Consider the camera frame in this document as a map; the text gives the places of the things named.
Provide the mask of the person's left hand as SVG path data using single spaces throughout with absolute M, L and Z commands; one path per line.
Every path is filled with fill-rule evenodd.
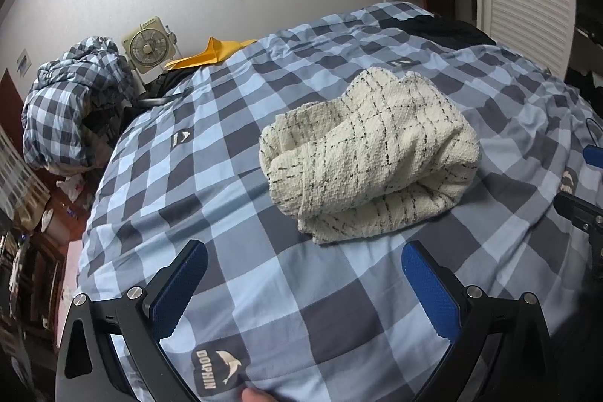
M 272 397 L 270 394 L 255 389 L 247 387 L 241 392 L 241 401 L 242 402 L 277 402 L 277 400 Z

